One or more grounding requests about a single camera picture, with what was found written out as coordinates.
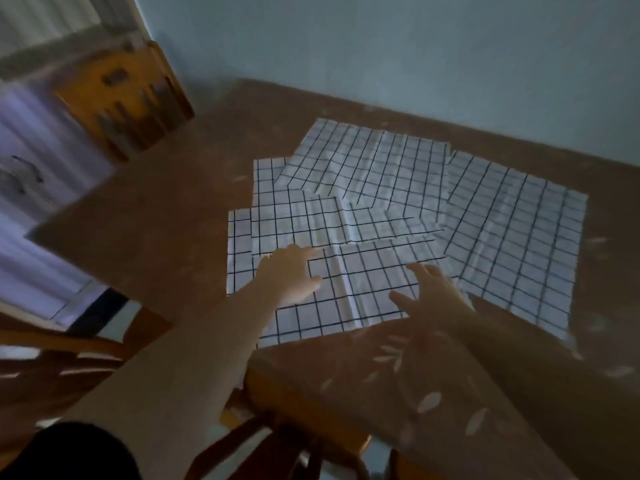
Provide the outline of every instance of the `tabletop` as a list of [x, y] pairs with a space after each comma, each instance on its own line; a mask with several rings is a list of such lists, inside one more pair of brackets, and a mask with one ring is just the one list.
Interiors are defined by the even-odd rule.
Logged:
[[[31, 238], [173, 322], [206, 315], [225, 295], [227, 212], [251, 206], [252, 160], [291, 155], [318, 117], [448, 141], [587, 193], [570, 330], [594, 367], [635, 370], [640, 252], [628, 216], [640, 201], [640, 169], [274, 84], [238, 83], [211, 113], [164, 138]], [[269, 347], [250, 364], [447, 478], [468, 477], [469, 465], [475, 478], [504, 477], [501, 468], [522, 477], [568, 476], [471, 356], [412, 326], [395, 320]], [[381, 346], [403, 354], [398, 371], [397, 357], [376, 360], [389, 355]], [[640, 391], [636, 374], [620, 380]], [[432, 392], [440, 396], [427, 398]], [[468, 435], [472, 419], [480, 425]]]

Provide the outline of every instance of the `black sleeve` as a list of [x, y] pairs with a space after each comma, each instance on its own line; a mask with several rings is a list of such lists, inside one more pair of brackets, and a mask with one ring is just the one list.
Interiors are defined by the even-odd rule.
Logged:
[[141, 480], [124, 444], [92, 424], [64, 422], [40, 431], [0, 472], [0, 480]]

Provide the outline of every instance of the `white wall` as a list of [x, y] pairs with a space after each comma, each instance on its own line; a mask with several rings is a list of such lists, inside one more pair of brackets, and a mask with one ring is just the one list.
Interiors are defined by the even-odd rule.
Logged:
[[136, 0], [197, 107], [279, 82], [640, 165], [640, 0]]

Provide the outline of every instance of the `person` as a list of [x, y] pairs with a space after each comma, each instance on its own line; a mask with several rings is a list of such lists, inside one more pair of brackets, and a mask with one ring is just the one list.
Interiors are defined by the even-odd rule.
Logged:
[[[307, 273], [313, 254], [292, 244], [264, 257], [255, 278], [210, 317], [174, 327], [39, 432], [0, 480], [184, 478], [268, 320], [320, 287], [322, 279]], [[439, 268], [407, 268], [419, 298], [391, 291], [391, 300], [409, 320], [466, 346], [579, 478], [640, 478], [633, 396], [562, 347], [548, 347], [550, 335], [479, 317]]]

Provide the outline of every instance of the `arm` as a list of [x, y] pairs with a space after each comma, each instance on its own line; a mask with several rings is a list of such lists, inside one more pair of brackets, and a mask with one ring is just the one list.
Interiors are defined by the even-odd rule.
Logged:
[[307, 272], [312, 255], [292, 244], [263, 258], [247, 286], [206, 319], [181, 323], [142, 350], [64, 420], [92, 423], [119, 438], [147, 480], [183, 478], [276, 308], [319, 288], [322, 279]]
[[464, 344], [580, 480], [640, 477], [640, 401], [529, 323], [477, 315], [439, 268], [410, 264], [418, 301], [390, 298]]

